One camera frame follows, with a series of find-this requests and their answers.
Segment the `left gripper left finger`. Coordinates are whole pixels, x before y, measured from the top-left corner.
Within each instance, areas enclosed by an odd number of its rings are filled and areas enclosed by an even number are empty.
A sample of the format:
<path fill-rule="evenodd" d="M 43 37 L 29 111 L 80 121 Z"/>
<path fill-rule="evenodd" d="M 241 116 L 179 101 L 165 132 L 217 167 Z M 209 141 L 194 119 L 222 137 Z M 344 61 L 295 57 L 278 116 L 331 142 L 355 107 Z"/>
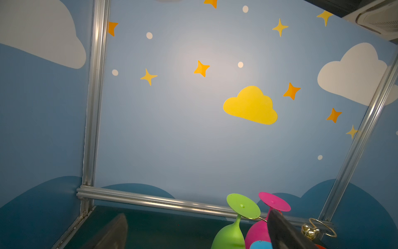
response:
<path fill-rule="evenodd" d="M 93 238 L 91 238 L 82 249 L 125 249 L 127 240 L 128 224 L 125 214 L 118 214 Z"/>

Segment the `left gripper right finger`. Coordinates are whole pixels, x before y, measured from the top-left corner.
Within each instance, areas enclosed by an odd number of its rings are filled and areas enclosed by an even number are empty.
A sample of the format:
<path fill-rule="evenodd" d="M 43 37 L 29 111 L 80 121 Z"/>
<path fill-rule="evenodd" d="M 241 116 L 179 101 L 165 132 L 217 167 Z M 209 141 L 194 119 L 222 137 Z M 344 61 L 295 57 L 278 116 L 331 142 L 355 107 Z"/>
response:
<path fill-rule="evenodd" d="M 273 249 L 317 249 L 275 209 L 268 213 L 267 227 Z"/>

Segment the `red wine glass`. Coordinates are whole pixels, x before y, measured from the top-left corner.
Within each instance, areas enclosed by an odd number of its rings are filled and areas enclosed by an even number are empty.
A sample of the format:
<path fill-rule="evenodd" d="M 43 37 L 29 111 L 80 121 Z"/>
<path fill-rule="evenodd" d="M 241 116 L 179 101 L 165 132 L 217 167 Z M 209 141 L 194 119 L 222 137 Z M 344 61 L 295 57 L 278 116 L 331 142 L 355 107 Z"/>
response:
<path fill-rule="evenodd" d="M 316 246 L 318 249 L 326 249 L 325 247 L 323 247 L 323 246 L 321 246 L 321 245 L 318 245 L 318 244 L 315 244 L 315 246 Z"/>

